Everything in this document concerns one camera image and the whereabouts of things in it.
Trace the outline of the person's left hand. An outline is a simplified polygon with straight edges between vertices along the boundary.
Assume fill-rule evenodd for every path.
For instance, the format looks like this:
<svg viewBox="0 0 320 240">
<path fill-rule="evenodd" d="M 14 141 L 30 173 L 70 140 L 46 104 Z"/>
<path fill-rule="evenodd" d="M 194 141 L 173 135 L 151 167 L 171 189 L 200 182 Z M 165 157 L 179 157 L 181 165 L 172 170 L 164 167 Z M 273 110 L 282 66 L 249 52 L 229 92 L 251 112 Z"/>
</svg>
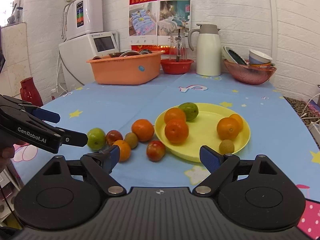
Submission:
<svg viewBox="0 0 320 240">
<path fill-rule="evenodd" d="M 0 172 L 4 170 L 9 160 L 15 156 L 14 145 L 25 145 L 25 142 L 17 139 L 10 139 L 7 142 L 1 142 Z"/>
</svg>

